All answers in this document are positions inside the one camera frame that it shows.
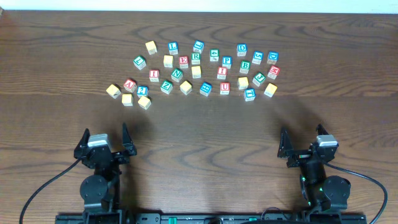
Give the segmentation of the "red U block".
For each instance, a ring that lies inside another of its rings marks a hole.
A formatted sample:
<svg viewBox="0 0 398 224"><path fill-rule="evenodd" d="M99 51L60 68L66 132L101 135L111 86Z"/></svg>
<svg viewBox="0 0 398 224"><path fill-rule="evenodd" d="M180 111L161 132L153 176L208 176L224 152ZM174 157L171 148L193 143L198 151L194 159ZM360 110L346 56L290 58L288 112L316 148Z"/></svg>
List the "red U block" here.
<svg viewBox="0 0 398 224"><path fill-rule="evenodd" d="M229 82L221 82L220 83L220 94L228 95L230 92L230 83Z"/></svg>

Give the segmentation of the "blue P block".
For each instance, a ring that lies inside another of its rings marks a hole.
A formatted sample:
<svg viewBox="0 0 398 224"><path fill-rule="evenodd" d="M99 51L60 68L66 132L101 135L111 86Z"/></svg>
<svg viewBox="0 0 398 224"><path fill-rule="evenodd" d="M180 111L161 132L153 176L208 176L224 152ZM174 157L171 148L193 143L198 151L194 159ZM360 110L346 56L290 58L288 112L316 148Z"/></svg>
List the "blue P block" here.
<svg viewBox="0 0 398 224"><path fill-rule="evenodd" d="M222 66L225 68L230 69L232 66L233 58L230 56L223 56L222 57Z"/></svg>

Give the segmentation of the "yellow S block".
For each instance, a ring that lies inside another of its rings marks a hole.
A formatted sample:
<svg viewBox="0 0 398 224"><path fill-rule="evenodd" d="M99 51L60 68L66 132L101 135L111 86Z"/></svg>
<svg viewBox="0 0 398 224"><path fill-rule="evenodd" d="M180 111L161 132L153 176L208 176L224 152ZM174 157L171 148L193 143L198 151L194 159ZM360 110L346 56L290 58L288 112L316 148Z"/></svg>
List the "yellow S block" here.
<svg viewBox="0 0 398 224"><path fill-rule="evenodd" d="M174 57L172 55L164 55L164 67L172 68L174 66Z"/></svg>

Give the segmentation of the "green N block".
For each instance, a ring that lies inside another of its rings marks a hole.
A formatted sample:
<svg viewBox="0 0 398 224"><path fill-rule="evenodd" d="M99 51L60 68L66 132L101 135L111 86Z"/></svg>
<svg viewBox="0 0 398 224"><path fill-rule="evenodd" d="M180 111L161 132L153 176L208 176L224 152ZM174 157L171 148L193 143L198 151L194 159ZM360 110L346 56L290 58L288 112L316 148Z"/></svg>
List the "green N block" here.
<svg viewBox="0 0 398 224"><path fill-rule="evenodd" d="M181 79L183 78L183 72L182 72L180 69L175 68L175 69L172 71L172 73L171 73L170 76L171 76L171 79L172 79L173 81L179 83L179 82L181 81Z"/></svg>

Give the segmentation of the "green J block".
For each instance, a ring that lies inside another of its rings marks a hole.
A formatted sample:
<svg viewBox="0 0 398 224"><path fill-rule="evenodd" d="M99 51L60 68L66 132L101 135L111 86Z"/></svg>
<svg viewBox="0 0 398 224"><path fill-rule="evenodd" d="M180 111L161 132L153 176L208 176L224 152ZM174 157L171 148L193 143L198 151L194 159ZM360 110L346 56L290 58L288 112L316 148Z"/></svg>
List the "green J block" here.
<svg viewBox="0 0 398 224"><path fill-rule="evenodd" d="M266 76L263 73L258 72L256 75L254 75L252 82L256 86L260 87L265 82L265 80Z"/></svg>

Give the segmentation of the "red I block right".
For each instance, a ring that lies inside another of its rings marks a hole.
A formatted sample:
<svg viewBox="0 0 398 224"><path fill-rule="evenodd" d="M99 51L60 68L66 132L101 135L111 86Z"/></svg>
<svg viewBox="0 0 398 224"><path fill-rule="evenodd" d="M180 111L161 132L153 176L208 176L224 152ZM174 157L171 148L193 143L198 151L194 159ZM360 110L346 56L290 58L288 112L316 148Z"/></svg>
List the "red I block right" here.
<svg viewBox="0 0 398 224"><path fill-rule="evenodd" d="M228 69L226 67L218 67L217 76L216 76L217 79L225 80L227 74L228 74Z"/></svg>

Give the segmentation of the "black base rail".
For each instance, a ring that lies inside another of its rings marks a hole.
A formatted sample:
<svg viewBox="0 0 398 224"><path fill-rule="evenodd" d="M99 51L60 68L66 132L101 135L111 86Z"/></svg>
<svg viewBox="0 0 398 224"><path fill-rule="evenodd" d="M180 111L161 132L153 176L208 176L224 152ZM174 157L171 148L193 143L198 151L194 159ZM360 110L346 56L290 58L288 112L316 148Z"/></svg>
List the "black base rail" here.
<svg viewBox="0 0 398 224"><path fill-rule="evenodd" d="M128 223L128 224L239 224L239 223L366 223L364 215L316 215L310 218L292 217L289 214L266 213L264 215L179 215L159 213L128 214L124 219L113 216L71 215L63 214L55 217L55 223Z"/></svg>

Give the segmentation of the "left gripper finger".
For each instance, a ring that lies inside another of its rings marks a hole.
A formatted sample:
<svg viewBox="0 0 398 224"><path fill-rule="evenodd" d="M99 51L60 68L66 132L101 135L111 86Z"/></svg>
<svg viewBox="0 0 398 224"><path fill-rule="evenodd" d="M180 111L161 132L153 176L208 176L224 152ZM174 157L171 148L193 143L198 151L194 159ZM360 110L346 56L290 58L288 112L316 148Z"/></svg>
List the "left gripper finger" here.
<svg viewBox="0 0 398 224"><path fill-rule="evenodd" d="M78 145L76 146L76 152L83 152L88 147L89 138L90 138L90 131L88 128L86 128Z"/></svg>
<svg viewBox="0 0 398 224"><path fill-rule="evenodd" d="M133 151L134 150L134 143L133 143L133 141L132 141L132 139L130 137L130 134L128 132L126 123L123 123L122 134L123 134L123 137L122 137L123 147L125 148L125 150Z"/></svg>

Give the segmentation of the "yellow block top left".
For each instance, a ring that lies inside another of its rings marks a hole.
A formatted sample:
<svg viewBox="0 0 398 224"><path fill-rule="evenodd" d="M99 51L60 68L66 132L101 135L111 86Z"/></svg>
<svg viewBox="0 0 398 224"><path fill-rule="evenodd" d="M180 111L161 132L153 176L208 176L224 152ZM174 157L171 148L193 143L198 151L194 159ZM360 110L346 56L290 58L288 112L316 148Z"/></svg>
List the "yellow block top left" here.
<svg viewBox="0 0 398 224"><path fill-rule="evenodd" d="M157 46L153 40L150 42L146 42L146 49L147 49L149 55L153 55L153 54L157 53Z"/></svg>

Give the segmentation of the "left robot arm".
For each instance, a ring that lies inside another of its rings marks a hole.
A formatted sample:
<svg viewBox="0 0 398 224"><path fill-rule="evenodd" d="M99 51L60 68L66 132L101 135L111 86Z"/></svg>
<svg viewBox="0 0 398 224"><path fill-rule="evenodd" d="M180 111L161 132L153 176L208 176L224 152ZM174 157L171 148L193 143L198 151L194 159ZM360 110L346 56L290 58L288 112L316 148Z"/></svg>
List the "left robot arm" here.
<svg viewBox="0 0 398 224"><path fill-rule="evenodd" d="M137 154L136 147L124 123L123 150L113 152L107 134L91 135L86 129L74 149L74 158L94 174L80 185L84 200L83 223L132 223L131 213L120 207L120 165L128 164Z"/></svg>

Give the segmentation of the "yellow K block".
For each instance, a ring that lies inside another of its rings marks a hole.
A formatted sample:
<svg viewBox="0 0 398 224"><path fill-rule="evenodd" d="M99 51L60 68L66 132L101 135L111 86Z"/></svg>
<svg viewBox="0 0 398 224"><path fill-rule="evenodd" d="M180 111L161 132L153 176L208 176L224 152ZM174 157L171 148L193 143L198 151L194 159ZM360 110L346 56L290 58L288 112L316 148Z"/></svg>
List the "yellow K block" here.
<svg viewBox="0 0 398 224"><path fill-rule="evenodd" d="M120 94L121 91L120 89L116 86L111 84L107 89L106 89L107 94L112 97L113 99L116 99Z"/></svg>

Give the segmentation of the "green R block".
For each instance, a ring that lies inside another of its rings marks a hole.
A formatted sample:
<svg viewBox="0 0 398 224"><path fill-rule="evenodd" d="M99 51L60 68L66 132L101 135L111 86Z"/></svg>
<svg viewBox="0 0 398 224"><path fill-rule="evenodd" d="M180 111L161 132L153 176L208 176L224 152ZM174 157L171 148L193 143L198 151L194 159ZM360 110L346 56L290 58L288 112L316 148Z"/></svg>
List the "green R block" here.
<svg viewBox="0 0 398 224"><path fill-rule="evenodd" d="M201 63L201 54L197 52L193 52L191 54L191 64L199 65Z"/></svg>

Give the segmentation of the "yellow block near J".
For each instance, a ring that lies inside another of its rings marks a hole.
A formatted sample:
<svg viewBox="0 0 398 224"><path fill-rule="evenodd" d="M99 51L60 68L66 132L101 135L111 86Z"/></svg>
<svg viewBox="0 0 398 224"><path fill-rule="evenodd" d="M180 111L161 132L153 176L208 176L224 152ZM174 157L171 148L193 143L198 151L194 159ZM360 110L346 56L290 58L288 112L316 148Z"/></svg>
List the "yellow block near J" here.
<svg viewBox="0 0 398 224"><path fill-rule="evenodd" d="M245 90L249 86L249 81L247 77L238 78L238 89Z"/></svg>

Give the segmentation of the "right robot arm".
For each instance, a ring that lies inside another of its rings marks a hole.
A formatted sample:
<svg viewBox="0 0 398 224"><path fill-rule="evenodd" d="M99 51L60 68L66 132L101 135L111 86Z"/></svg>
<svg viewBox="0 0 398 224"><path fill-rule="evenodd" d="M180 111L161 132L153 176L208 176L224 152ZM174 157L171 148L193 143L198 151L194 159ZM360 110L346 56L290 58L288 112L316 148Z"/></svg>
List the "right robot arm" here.
<svg viewBox="0 0 398 224"><path fill-rule="evenodd" d="M351 183L337 175L326 175L324 165L335 158L339 146L335 137L319 124L317 136L308 149L295 150L285 128L280 131L277 157L287 167L301 171L300 187L309 208L298 216L304 222L343 223L341 212L348 207Z"/></svg>

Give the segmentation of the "red E block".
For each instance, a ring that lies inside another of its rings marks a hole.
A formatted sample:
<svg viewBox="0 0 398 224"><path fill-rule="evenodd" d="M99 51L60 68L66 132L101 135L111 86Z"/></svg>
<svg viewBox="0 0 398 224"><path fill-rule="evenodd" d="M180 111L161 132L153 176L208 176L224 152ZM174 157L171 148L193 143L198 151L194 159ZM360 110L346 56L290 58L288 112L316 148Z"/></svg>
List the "red E block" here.
<svg viewBox="0 0 398 224"><path fill-rule="evenodd" d="M179 66L181 69L185 69L189 67L189 58L188 56L180 56L178 58Z"/></svg>

